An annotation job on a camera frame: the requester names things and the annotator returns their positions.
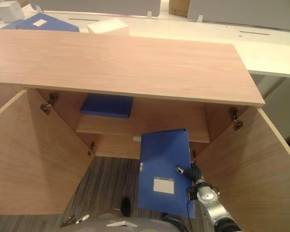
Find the desk surface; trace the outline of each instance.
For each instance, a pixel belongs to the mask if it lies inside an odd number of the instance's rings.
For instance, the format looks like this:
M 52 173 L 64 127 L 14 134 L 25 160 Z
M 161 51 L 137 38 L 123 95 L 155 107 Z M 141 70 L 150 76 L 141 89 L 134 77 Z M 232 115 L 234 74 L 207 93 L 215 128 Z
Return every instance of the desk surface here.
M 23 7 L 23 11 L 26 18 L 36 14 L 30 5 Z M 114 15 L 80 12 L 46 14 L 78 26 L 81 32 L 88 32 L 87 24 L 114 18 Z M 233 44 L 251 74 L 290 77 L 290 32 L 191 22 L 168 14 L 168 0 L 161 1 L 158 17 L 123 16 L 122 20 L 129 25 L 131 36 Z
M 223 43 L 0 30 L 0 83 L 264 105 L 234 46 Z

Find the cabinet door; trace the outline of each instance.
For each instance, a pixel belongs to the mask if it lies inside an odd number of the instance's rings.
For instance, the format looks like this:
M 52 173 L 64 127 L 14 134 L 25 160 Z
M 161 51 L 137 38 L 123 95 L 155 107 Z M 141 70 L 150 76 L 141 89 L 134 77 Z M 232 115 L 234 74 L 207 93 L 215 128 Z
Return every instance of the cabinet door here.
M 0 214 L 62 213 L 87 170 L 88 147 L 35 89 L 0 109 Z
M 290 231 L 290 148 L 260 108 L 248 108 L 198 157 L 204 177 L 246 232 Z
M 0 84 L 0 108 L 21 89 L 18 85 Z

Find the metal hinge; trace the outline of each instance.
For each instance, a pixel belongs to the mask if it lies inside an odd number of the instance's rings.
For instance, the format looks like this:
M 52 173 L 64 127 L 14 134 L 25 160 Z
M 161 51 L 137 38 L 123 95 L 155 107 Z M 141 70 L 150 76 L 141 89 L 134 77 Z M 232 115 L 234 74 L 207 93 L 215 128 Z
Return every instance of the metal hinge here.
M 50 108 L 57 102 L 59 99 L 59 93 L 50 93 L 48 95 L 48 101 L 47 104 L 42 104 L 40 106 L 40 109 L 46 113 L 47 115 L 50 114 Z
M 78 223 L 81 223 L 81 222 L 87 220 L 88 218 L 89 218 L 89 214 L 86 214 L 85 216 L 81 217 L 80 219 L 77 219 L 75 217 L 75 215 L 72 215 L 72 216 L 68 217 L 68 219 L 65 220 L 60 227 L 62 228 L 62 227 L 65 227 L 65 226 L 78 224 Z
M 91 156 L 92 153 L 95 154 L 94 148 L 95 148 L 95 142 L 92 142 L 90 144 L 90 150 L 87 153 L 89 156 Z
M 244 123 L 242 121 L 237 120 L 237 118 L 238 118 L 238 110 L 237 110 L 237 108 L 231 107 L 229 109 L 229 114 L 230 114 L 231 120 L 234 123 L 234 127 L 233 128 L 234 128 L 235 131 L 237 131 L 238 129 L 240 129 L 244 125 Z

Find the cabinet top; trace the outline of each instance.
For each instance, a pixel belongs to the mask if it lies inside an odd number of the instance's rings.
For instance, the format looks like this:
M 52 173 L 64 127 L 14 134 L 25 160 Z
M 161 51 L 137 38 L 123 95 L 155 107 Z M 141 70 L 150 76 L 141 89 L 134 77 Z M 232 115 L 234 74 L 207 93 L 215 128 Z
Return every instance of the cabinet top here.
M 0 30 L 0 83 L 264 105 L 234 46 L 223 43 Z

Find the gray carpet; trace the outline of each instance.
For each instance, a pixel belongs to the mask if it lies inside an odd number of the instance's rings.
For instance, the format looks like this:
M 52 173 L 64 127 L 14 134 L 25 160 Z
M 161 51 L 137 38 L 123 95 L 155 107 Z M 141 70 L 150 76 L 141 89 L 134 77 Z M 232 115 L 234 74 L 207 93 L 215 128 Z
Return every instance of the gray carpet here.
M 0 232 L 55 232 L 71 215 L 96 217 L 103 210 L 120 208 L 124 196 L 131 200 L 132 217 L 159 219 L 161 213 L 137 207 L 138 167 L 135 159 L 96 157 L 62 215 L 0 216 Z M 213 231 L 196 206 L 194 231 Z

